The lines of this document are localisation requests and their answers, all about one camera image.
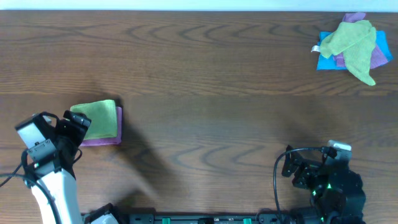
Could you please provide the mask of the green microfiber cloth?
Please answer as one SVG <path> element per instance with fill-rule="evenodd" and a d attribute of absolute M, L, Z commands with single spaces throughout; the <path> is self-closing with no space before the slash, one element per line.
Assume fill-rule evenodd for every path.
<path fill-rule="evenodd" d="M 115 138 L 118 133 L 118 116 L 114 100 L 73 105 L 71 112 L 83 113 L 91 120 L 84 140 Z"/>

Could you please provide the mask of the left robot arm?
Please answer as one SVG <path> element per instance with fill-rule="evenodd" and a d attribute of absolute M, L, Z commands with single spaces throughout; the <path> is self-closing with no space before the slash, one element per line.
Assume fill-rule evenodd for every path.
<path fill-rule="evenodd" d="M 21 155 L 24 182 L 44 223 L 83 223 L 73 165 L 90 124 L 85 114 L 66 110 L 63 119 L 44 111 L 15 127 L 27 147 Z"/>

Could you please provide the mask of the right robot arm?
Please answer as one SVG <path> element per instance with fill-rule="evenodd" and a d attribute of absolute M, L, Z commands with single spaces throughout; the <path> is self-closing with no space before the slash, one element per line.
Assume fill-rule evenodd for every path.
<path fill-rule="evenodd" d="M 284 158 L 282 176 L 310 191 L 310 206 L 283 214 L 277 197 L 277 165 Z M 330 140 L 326 146 L 293 148 L 288 145 L 274 164 L 274 198 L 279 223 L 363 223 L 366 194 L 359 174 L 349 168 L 351 146 Z"/>

